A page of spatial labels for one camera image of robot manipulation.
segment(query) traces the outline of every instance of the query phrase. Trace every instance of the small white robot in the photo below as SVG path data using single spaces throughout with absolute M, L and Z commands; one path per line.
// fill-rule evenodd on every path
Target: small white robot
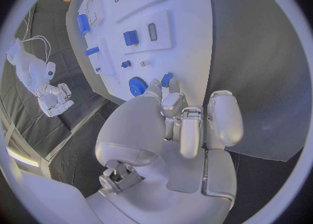
M 45 63 L 26 52 L 20 39 L 15 39 L 10 46 L 7 59 L 16 66 L 17 77 L 37 96 L 40 108 L 48 117 L 62 114 L 74 104 L 70 100 L 71 92 L 65 83 L 58 84 L 57 87 L 50 85 L 50 80 L 55 74 L 55 64 Z

